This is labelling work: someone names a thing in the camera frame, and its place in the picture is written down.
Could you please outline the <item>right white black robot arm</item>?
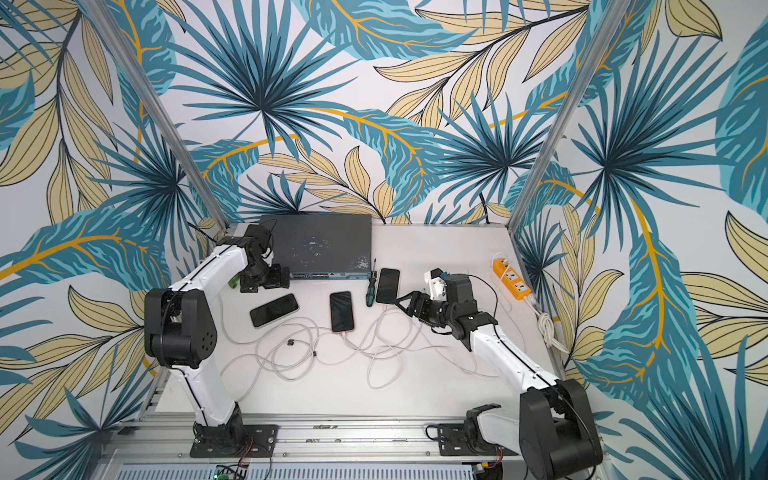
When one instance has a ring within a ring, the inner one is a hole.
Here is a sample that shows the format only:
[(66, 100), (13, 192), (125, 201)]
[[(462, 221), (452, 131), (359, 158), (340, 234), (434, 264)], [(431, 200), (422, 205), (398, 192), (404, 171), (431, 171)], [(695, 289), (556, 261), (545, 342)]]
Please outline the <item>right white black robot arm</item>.
[(472, 276), (427, 273), (427, 292), (412, 291), (394, 304), (407, 316), (451, 336), (489, 365), (518, 398), (505, 409), (489, 403), (468, 410), (460, 423), (439, 424), (444, 456), (521, 455), (535, 479), (595, 477), (604, 453), (585, 389), (561, 380), (532, 360), (474, 297)]

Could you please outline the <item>white-edged black phone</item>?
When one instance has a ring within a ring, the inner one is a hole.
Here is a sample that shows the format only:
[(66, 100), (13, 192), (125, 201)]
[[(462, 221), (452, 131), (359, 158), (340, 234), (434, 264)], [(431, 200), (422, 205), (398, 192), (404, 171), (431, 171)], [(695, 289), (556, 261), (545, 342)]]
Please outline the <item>white-edged black phone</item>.
[(382, 268), (376, 290), (375, 301), (379, 304), (393, 305), (398, 298), (400, 271)]

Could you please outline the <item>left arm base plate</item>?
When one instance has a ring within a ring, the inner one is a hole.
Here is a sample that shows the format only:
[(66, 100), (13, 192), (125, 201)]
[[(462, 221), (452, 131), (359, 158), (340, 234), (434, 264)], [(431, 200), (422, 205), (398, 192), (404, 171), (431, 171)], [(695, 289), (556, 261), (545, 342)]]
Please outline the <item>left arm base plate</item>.
[(275, 448), (278, 425), (193, 426), (191, 458), (269, 458)]

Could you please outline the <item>pink-edged black phone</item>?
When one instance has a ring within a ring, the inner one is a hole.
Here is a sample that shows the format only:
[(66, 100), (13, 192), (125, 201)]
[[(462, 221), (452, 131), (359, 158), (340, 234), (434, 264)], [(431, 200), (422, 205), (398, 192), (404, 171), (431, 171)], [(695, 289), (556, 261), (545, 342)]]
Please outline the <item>pink-edged black phone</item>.
[(334, 292), (329, 297), (331, 330), (346, 333), (355, 329), (352, 296), (350, 291)]

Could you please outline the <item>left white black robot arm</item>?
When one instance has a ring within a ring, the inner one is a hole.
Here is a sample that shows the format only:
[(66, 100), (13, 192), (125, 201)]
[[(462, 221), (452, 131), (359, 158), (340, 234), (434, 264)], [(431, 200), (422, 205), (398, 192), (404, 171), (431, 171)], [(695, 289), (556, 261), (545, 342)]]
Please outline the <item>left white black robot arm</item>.
[(242, 236), (221, 238), (189, 274), (145, 297), (144, 345), (147, 355), (170, 370), (190, 401), (195, 439), (222, 449), (248, 443), (239, 405), (227, 393), (213, 353), (218, 331), (210, 302), (238, 276), (247, 291), (286, 288), (288, 270), (270, 265), (272, 231), (250, 224)]

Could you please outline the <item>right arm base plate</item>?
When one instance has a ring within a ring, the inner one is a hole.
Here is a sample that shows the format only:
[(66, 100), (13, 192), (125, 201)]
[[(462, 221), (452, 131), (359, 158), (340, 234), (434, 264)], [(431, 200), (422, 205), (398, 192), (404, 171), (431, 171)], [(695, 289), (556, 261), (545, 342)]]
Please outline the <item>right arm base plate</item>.
[(429, 434), (429, 437), (438, 443), (442, 457), (516, 456), (515, 452), (506, 447), (483, 440), (474, 427), (463, 423), (438, 423), (425, 428), (425, 432), (431, 430), (435, 434)]

